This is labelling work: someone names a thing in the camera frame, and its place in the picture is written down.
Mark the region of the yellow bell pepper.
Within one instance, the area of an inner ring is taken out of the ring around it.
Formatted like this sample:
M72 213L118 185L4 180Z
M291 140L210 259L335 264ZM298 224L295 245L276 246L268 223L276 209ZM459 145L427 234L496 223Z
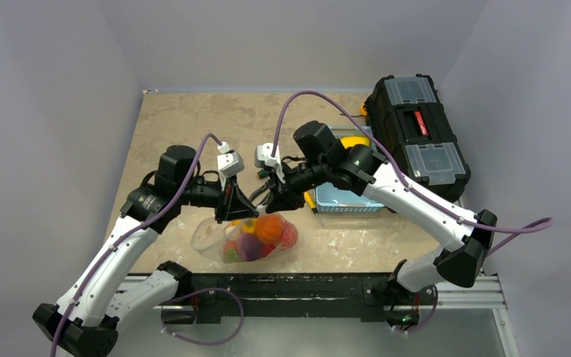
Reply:
M255 219L246 219L243 223L240 224L241 231L246 234L254 234L255 222Z

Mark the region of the orange small pumpkin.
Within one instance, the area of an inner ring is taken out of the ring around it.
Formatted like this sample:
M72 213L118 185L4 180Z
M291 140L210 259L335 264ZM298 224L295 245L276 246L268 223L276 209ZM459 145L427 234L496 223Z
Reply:
M261 242L275 244L280 241L283 229L282 217L277 214L269 214L257 218L254 233Z

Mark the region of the clear zip top bag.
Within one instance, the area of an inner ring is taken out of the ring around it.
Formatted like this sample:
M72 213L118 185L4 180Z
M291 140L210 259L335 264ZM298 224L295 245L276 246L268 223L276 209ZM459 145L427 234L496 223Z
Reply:
M249 263L276 256L293 248L298 229L278 213L217 224L204 220L194 230L191 247L218 263Z

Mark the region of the purple eggplant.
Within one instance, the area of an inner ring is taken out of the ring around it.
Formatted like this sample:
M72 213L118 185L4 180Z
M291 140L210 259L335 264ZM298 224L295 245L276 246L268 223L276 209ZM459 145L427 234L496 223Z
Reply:
M264 244L254 234L240 234L236 244L238 254L244 261L258 260L264 249Z

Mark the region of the orange carrot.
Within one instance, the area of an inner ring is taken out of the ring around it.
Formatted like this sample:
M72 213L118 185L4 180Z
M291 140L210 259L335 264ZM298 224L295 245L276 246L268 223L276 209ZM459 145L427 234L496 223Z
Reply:
M236 242L226 242L223 246L222 253L223 263L237 263L239 262L239 254L237 251Z

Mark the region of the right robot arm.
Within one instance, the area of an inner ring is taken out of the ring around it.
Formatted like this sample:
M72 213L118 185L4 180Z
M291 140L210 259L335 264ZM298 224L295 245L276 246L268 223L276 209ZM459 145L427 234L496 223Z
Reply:
M301 208L308 190L330 183L381 203L418 225L438 243L431 252L401 261L387 291L404 303L421 289L441 281L471 288L491 247L497 217L448 202L396 171L388 158L363 144L346 148L329 127L316 120L302 125L294 139L305 160L287 168L276 144L255 149L255 165L271 168L266 213Z

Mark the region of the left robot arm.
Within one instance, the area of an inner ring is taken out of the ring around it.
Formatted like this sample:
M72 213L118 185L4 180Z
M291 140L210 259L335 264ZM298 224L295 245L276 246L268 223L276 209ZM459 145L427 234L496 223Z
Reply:
M244 163L227 144L219 145L217 180L199 171L199 151L173 145L158 168L127 197L106 244L56 303L36 308L33 320L51 341L52 356L107 356L120 330L139 314L166 302L194 297L191 272L167 261L126 292L119 287L136 260L163 233L183 206L212 208L217 222L257 216L236 180Z

